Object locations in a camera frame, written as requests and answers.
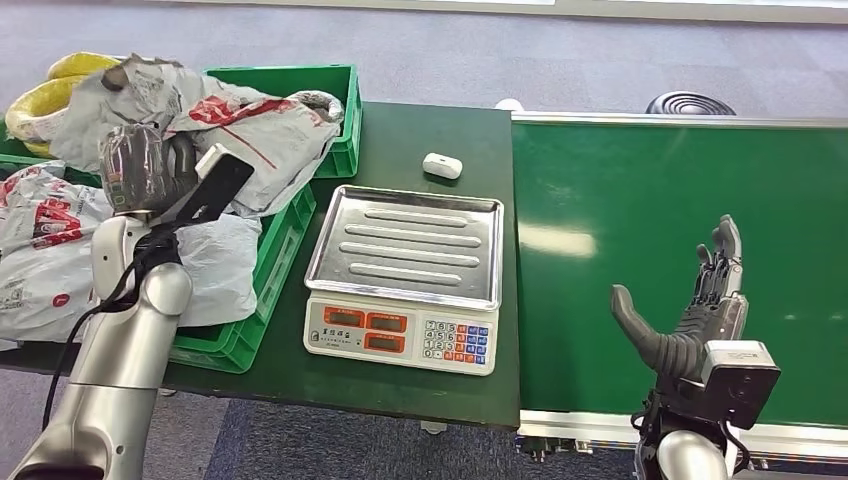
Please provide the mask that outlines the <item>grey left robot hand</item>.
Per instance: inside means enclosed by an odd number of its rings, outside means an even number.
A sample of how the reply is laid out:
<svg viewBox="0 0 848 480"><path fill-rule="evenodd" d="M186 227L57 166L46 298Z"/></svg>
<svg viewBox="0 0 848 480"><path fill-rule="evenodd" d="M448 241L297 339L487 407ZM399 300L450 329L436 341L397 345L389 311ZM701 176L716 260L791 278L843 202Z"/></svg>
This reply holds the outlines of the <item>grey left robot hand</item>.
<svg viewBox="0 0 848 480"><path fill-rule="evenodd" d="M188 135L164 138L156 123L113 128L99 143L100 176L113 212L160 214L197 183Z"/></svg>

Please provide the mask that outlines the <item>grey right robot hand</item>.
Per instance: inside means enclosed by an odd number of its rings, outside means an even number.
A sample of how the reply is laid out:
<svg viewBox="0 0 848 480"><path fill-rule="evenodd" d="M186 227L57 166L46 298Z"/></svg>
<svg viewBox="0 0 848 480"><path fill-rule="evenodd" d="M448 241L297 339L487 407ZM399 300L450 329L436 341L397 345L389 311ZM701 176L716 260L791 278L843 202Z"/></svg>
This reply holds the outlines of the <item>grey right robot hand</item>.
<svg viewBox="0 0 848 480"><path fill-rule="evenodd" d="M660 333L644 320L627 287L611 286L613 318L642 361L660 376L699 380L706 344L738 340L744 330L748 301L741 292L742 240L731 215L720 218L711 238L712 248L696 247L699 269L692 297L671 333Z"/></svg>

